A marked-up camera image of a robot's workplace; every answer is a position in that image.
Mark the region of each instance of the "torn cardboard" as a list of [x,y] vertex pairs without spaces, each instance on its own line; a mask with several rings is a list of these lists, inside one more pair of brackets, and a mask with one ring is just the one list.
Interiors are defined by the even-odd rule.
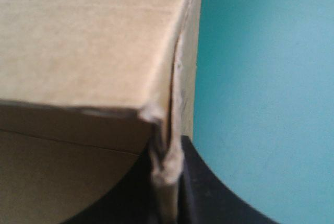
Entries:
[[[9,157],[0,167],[0,197],[7,202],[0,208],[5,216],[0,221],[20,222],[25,213],[32,220],[26,223],[69,218],[111,188],[150,138],[161,216],[165,222],[175,220],[180,135],[192,131],[200,0],[0,0],[0,6],[0,143]],[[104,162],[82,158],[90,152],[110,157],[105,155]],[[127,155],[114,156],[118,152]],[[62,156],[69,164],[76,157],[78,164],[59,166]],[[24,157],[46,165],[34,169],[20,161]],[[83,161],[89,169],[80,168]],[[105,164],[115,176],[96,175],[105,172]],[[14,176],[23,170],[39,179],[19,172]],[[49,181],[75,171],[78,182],[66,182],[65,176],[47,184],[53,170],[57,173]],[[83,173],[104,189],[86,188],[91,197],[73,197],[66,204],[75,206],[71,211],[59,209],[53,215],[60,204],[53,197],[75,191],[72,182],[89,183]],[[57,185],[56,193],[44,201],[39,183],[43,188]],[[33,210],[31,195],[38,196],[41,211]],[[4,214],[13,207],[19,216]]]

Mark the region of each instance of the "teal wall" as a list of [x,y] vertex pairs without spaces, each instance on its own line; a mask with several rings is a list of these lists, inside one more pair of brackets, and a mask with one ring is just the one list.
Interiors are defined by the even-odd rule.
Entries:
[[334,0],[202,0],[194,144],[280,223],[334,223]]

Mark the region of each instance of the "brown cardboard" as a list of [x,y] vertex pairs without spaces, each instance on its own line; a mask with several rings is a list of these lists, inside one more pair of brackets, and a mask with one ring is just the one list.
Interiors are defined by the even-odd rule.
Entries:
[[[115,177],[96,177],[107,188],[151,139],[152,182],[160,212],[166,221],[175,219],[183,160],[180,135],[192,129],[199,7],[200,0],[0,0],[0,129],[6,133],[0,135],[0,152],[13,158],[20,150],[18,167],[27,171],[33,168],[20,159],[34,163],[33,157],[39,157],[40,164],[46,159],[47,166],[37,169],[40,183],[51,181],[46,179],[48,169],[69,174],[85,161],[94,167],[86,173],[94,175],[105,172],[103,164],[123,163],[110,165]],[[92,152],[91,159],[78,158],[73,167],[54,162],[62,155],[70,160],[76,148],[84,149],[85,157]],[[115,158],[120,151],[127,155]],[[105,152],[110,157],[97,163],[94,157]],[[47,213],[52,215],[50,209],[59,203],[42,203],[45,211],[32,210],[26,203],[32,192],[42,194],[40,187],[34,180],[15,177],[17,168],[10,164],[7,159],[0,167],[6,178],[0,197],[22,213],[17,220],[30,213],[30,223],[53,223]],[[11,179],[21,186],[26,202],[14,204],[17,193]],[[92,197],[70,199],[67,203],[75,207],[59,210],[60,219],[104,192],[87,190]],[[0,216],[10,223],[14,217],[4,215],[6,209],[0,208]]]
[[0,131],[0,223],[60,223],[103,196],[137,155]]

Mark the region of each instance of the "cardboard box lid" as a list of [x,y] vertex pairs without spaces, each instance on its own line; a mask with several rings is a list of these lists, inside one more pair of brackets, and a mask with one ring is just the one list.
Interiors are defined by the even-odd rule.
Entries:
[[0,0],[0,98],[167,114],[188,0]]

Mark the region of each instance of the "black plastic base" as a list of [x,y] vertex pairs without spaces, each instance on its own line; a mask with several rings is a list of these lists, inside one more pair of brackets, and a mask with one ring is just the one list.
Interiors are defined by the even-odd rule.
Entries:
[[[183,136],[179,224],[274,224],[233,194],[211,172],[189,138]],[[150,187],[151,162],[145,150],[102,199],[63,224],[158,224]]]

